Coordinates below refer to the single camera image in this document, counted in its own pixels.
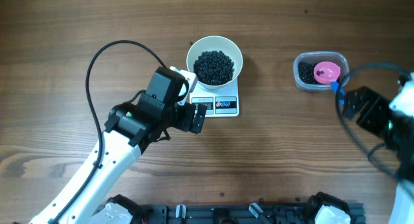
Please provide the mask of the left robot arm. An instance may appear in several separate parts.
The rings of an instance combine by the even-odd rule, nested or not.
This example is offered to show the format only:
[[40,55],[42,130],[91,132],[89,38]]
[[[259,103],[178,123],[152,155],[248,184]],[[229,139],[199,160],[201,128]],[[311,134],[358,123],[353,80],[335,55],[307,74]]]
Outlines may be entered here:
[[168,140],[167,129],[200,133],[205,107],[186,102],[197,83],[195,73],[159,67],[138,104],[114,106],[100,140],[80,169],[32,223],[134,223],[139,213],[129,201],[104,200],[118,178],[144,153],[149,144]]

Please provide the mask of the pink scoop blue handle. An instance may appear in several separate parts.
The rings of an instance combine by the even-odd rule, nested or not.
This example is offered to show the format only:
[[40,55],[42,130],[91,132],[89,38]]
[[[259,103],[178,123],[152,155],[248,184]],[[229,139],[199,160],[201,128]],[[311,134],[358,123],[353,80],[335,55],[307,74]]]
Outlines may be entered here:
[[314,67],[314,79],[322,85],[330,85],[334,93],[338,91],[341,68],[333,62],[320,62]]

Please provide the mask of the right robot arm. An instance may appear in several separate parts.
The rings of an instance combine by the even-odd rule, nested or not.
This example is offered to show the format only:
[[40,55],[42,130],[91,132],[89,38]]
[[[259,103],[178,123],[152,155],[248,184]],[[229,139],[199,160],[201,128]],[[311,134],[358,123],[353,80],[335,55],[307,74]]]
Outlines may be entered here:
[[368,151],[370,161],[381,147],[395,152],[400,166],[391,173],[397,187],[388,222],[413,224],[413,74],[402,74],[398,84],[400,90],[392,100],[366,86],[347,92],[339,117],[351,119],[358,113],[356,123],[383,140]]

